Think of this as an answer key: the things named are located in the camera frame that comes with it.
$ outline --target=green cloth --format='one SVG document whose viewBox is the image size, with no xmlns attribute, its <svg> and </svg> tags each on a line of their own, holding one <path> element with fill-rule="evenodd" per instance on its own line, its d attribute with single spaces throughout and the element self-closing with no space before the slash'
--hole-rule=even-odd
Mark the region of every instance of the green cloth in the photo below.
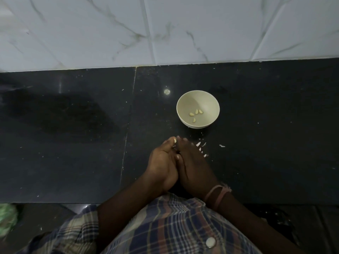
<svg viewBox="0 0 339 254">
<path fill-rule="evenodd" d="M 5 237 L 18 221 L 18 211 L 13 204 L 0 204 L 0 237 Z"/>
</svg>

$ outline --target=ceramic bowl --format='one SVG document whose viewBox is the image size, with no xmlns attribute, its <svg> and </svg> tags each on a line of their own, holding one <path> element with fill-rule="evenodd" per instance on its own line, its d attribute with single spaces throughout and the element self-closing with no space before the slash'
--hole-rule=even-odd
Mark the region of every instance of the ceramic bowl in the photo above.
<svg viewBox="0 0 339 254">
<path fill-rule="evenodd" d="M 219 116 L 220 106 L 217 99 L 208 92 L 194 90 L 182 95 L 177 102 L 177 114 L 188 127 L 201 129 L 208 127 Z"/>
</svg>

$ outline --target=black granite countertop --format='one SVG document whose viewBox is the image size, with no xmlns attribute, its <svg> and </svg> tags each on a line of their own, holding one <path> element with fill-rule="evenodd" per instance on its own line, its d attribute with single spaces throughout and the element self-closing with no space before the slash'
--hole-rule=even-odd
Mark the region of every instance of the black granite countertop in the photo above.
<svg viewBox="0 0 339 254">
<path fill-rule="evenodd" d="M 315 59 L 1 73 L 0 202 L 100 203 L 180 135 L 206 143 L 243 202 L 338 205 L 338 71 Z M 191 90 L 220 104 L 205 129 L 177 116 Z"/>
</svg>

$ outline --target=left hand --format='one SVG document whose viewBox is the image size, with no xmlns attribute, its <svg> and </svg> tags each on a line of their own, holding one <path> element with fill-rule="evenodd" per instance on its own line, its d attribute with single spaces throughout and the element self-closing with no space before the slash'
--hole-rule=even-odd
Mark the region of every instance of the left hand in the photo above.
<svg viewBox="0 0 339 254">
<path fill-rule="evenodd" d="M 173 149 L 175 141 L 176 137 L 170 137 L 150 154 L 148 166 L 143 177 L 152 188 L 154 198 L 167 192 L 178 180 L 176 152 Z"/>
</svg>

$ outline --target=shirt button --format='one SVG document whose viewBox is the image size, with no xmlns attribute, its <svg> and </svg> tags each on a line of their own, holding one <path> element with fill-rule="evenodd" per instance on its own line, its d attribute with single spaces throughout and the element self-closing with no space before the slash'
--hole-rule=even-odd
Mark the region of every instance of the shirt button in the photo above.
<svg viewBox="0 0 339 254">
<path fill-rule="evenodd" d="M 217 242 L 217 241 L 216 241 L 213 237 L 208 238 L 208 239 L 206 240 L 206 246 L 207 246 L 207 248 L 209 248 L 209 249 L 210 249 L 210 248 L 213 248 L 216 242 Z"/>
</svg>

